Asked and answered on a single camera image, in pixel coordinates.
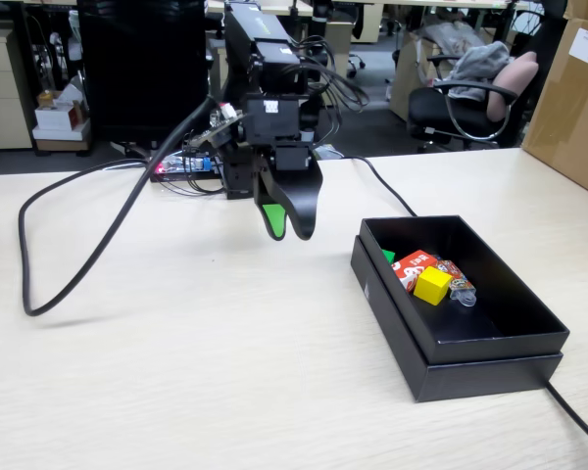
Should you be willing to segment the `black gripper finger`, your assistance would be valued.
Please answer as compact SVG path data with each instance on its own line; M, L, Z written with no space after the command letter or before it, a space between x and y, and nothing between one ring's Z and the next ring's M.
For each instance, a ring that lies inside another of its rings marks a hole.
M269 236L280 241L286 231L286 210L281 202L282 181L275 165L270 162L269 148L255 147L253 156L254 201L263 218Z
M318 161L309 156L308 167L298 171L279 171L282 181L281 202L295 234L310 240L316 229L322 173Z

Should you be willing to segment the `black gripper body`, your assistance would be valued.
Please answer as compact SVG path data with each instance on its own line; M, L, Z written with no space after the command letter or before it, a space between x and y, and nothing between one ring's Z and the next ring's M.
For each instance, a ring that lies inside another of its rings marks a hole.
M246 141L279 171L308 167L308 145L300 139L299 102L283 97L249 95L245 103Z

